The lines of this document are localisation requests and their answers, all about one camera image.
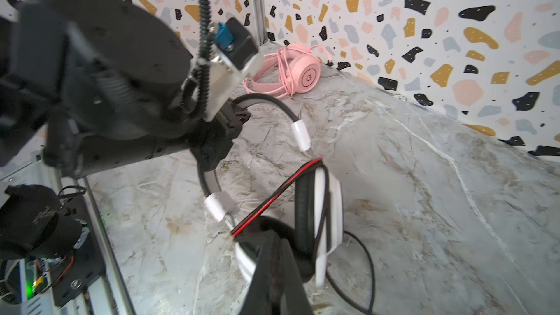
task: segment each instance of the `red cable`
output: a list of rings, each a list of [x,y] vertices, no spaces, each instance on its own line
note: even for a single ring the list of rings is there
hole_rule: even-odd
[[[299,171],[297,171],[295,174],[293,174],[290,179],[288,180],[288,182],[286,182],[286,184],[282,187],[288,187],[292,184],[292,182],[298,178],[298,176],[304,172],[305,170],[307,170],[309,167],[311,167],[312,165],[316,164],[317,162],[323,160],[322,157],[316,158],[314,160],[309,161],[306,165],[304,165],[303,167],[300,168]],[[239,227],[238,229],[234,229],[232,232],[233,237],[239,235],[244,228],[247,227],[247,225],[249,225],[253,220],[255,220],[255,218],[259,215],[261,215],[271,204],[272,202],[274,202],[277,198],[280,197],[281,194],[283,194],[283,192],[280,192],[279,194],[277,194],[276,196],[274,196],[273,198],[270,199],[270,201],[268,201],[264,206],[262,206],[253,216],[251,216],[248,221],[246,221],[241,227]]]

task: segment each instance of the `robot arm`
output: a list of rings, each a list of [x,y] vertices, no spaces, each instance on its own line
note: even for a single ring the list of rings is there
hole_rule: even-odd
[[[203,80],[167,25],[121,0],[26,0],[20,19],[0,19],[0,165],[43,124],[44,159],[80,178],[191,149],[207,171],[229,152],[246,111],[228,98],[260,67],[249,32],[211,23],[215,43],[206,104],[189,109]]]

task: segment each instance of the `vertical metal post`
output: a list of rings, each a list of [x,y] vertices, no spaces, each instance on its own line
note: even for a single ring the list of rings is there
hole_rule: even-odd
[[[253,0],[254,22],[256,28],[256,42],[258,45],[267,41],[267,29],[264,23],[264,0]]]

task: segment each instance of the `black ear cushion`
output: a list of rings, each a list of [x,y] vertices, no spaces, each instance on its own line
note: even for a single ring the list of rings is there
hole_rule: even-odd
[[[285,238],[290,242],[293,257],[296,260],[296,265],[300,271],[301,280],[308,282],[315,274],[315,268],[311,263],[311,259],[295,249],[294,230],[280,220],[271,218],[269,216],[258,216],[242,231],[241,235],[250,233],[259,233],[267,230],[274,230],[280,238]],[[241,248],[249,258],[256,262],[260,254],[260,245],[252,244],[249,242],[241,242]]]
[[[296,249],[311,260],[315,239],[315,171],[297,179],[295,185]]]

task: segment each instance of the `circular logo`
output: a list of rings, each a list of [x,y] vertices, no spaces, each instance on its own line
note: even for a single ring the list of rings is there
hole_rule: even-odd
[[[301,85],[303,87],[309,87],[310,85],[313,84],[316,78],[317,78],[317,71],[310,68],[304,72],[304,75],[301,78]]]

